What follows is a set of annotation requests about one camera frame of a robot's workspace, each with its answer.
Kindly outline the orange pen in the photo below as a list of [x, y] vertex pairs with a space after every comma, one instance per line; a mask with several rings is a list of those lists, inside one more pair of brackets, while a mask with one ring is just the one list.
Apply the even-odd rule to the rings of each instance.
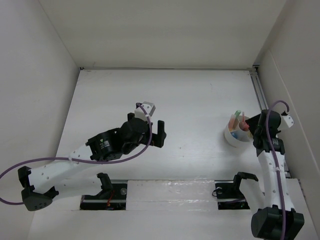
[[250, 126], [245, 121], [243, 121], [239, 124], [239, 127], [242, 131], [248, 132]]

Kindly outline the red pink pen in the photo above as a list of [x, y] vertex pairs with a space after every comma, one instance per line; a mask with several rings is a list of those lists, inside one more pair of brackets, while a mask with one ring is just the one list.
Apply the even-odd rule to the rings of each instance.
[[242, 117], [241, 124], [242, 124], [242, 127], [244, 128], [246, 126], [246, 119], [245, 119], [245, 112], [244, 111], [241, 113], [241, 117]]

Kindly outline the green highlighter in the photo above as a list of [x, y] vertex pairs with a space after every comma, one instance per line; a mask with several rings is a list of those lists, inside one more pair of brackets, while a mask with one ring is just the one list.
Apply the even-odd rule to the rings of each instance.
[[234, 114], [231, 115], [230, 119], [235, 119], [234, 128], [236, 127], [236, 121], [238, 120], [241, 110], [237, 110]]

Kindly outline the blue capped marker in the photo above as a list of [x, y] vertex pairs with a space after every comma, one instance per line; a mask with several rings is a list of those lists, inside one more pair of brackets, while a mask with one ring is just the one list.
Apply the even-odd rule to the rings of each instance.
[[238, 135], [237, 135], [237, 133], [236, 132], [231, 132], [230, 133], [235, 139], [237, 139], [238, 138]]

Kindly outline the orange pink highlighter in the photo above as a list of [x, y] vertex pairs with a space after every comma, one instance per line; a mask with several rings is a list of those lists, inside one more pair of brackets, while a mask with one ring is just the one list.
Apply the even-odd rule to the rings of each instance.
[[236, 121], [236, 119], [235, 119], [235, 118], [232, 118], [232, 119], [230, 119], [229, 122], [228, 122], [228, 130], [229, 130], [230, 132], [232, 132], [232, 131], [234, 130], [235, 121]]

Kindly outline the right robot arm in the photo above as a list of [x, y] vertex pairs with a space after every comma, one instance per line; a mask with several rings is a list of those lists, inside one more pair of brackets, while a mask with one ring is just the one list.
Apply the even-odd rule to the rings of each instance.
[[245, 198], [251, 212], [251, 233], [263, 240], [293, 240], [305, 224], [291, 200], [285, 173], [285, 144], [277, 134], [293, 126], [287, 111], [264, 109], [246, 120], [253, 136], [264, 189], [252, 173], [238, 172], [231, 184], [237, 197]]

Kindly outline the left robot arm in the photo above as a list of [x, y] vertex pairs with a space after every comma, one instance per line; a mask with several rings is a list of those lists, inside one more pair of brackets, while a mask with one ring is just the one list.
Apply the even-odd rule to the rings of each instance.
[[130, 154], [140, 145], [162, 148], [165, 138], [165, 123], [157, 122], [157, 133], [152, 132], [153, 124], [129, 113], [127, 121], [119, 128], [91, 137], [67, 158], [37, 168], [23, 166], [18, 169], [18, 179], [23, 187], [22, 203], [30, 212], [39, 211], [54, 201], [87, 195], [99, 200], [111, 200], [114, 186], [107, 173], [99, 172], [94, 177], [82, 180], [72, 179], [90, 167], [103, 162], [114, 164], [123, 161], [122, 156]]

